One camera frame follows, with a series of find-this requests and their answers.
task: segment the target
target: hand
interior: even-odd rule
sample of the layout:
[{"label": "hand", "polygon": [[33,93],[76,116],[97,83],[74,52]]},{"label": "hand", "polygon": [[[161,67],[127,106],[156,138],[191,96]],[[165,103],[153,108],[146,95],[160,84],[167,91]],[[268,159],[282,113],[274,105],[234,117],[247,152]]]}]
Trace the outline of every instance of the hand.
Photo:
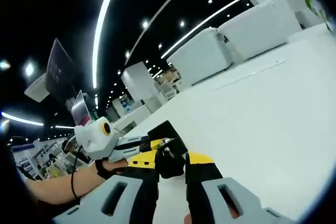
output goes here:
[{"label": "hand", "polygon": [[110,163],[107,160],[103,161],[103,167],[110,172],[113,171],[116,168],[124,168],[124,167],[127,167],[127,166],[128,166],[128,163],[127,163],[126,159],[122,159],[122,160],[117,161],[115,163]]}]

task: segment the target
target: white counter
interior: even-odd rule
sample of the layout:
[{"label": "white counter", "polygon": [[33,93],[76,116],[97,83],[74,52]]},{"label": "white counter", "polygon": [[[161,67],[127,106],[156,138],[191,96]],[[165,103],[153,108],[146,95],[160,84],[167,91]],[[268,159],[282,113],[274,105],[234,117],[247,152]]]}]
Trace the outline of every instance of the white counter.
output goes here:
[{"label": "white counter", "polygon": [[[336,162],[335,52],[328,33],[282,46],[178,94],[127,136],[169,120],[224,177],[298,220]],[[153,223],[183,223],[184,180],[162,179],[159,189]]]}]

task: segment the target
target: monitor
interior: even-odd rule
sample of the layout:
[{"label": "monitor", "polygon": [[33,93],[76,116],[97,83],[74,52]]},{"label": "monitor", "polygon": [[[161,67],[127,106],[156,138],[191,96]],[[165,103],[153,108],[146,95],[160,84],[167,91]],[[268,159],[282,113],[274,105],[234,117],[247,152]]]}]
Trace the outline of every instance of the monitor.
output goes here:
[{"label": "monitor", "polygon": [[82,91],[79,91],[77,98],[71,108],[71,114],[76,125],[86,125],[91,121],[91,116],[88,107],[85,104],[85,99]]},{"label": "monitor", "polygon": [[[64,156],[64,159],[65,159],[66,161],[68,161],[72,166],[75,165],[76,156],[74,156],[74,154],[68,152],[68,153]],[[83,160],[77,158],[77,160],[76,160],[76,167],[77,167],[77,168],[82,168],[82,167],[86,167],[86,166],[87,166],[87,164],[86,164]]]},{"label": "monitor", "polygon": [[54,40],[50,52],[45,76],[46,90],[61,104],[74,97],[76,92],[72,85],[76,77],[76,66],[67,55],[58,39]]}]

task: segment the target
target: black cable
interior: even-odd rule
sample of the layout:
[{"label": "black cable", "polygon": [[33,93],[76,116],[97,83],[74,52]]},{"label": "black cable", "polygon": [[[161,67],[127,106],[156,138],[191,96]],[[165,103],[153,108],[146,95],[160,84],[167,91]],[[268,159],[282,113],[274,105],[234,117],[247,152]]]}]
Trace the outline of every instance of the black cable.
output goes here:
[{"label": "black cable", "polygon": [[[79,149],[78,149],[78,151],[77,151],[77,153],[79,153],[80,152],[80,149],[82,149],[83,148],[83,146],[81,145],[80,147],[79,147]],[[73,181],[73,174],[74,174],[74,172],[75,172],[75,169],[76,169],[76,162],[77,162],[77,158],[78,158],[78,156],[76,156],[76,158],[75,158],[75,162],[74,162],[74,164],[73,164],[73,168],[72,168],[72,173],[71,173],[71,190],[72,190],[72,194],[74,195],[74,197],[75,197],[75,199],[78,199],[78,197],[77,197],[77,195],[75,194],[75,189],[74,189],[74,181]]]}]

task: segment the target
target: white sofa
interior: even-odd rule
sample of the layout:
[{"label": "white sofa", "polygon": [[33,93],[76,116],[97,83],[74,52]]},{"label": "white sofa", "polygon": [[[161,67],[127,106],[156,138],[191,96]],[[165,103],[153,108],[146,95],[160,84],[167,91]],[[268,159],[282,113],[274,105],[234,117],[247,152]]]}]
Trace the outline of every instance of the white sofa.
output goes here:
[{"label": "white sofa", "polygon": [[228,68],[232,60],[217,29],[206,28],[179,48],[167,62],[174,65],[188,86]]},{"label": "white sofa", "polygon": [[287,42],[290,36],[273,3],[259,4],[218,27],[233,62],[241,62]]}]

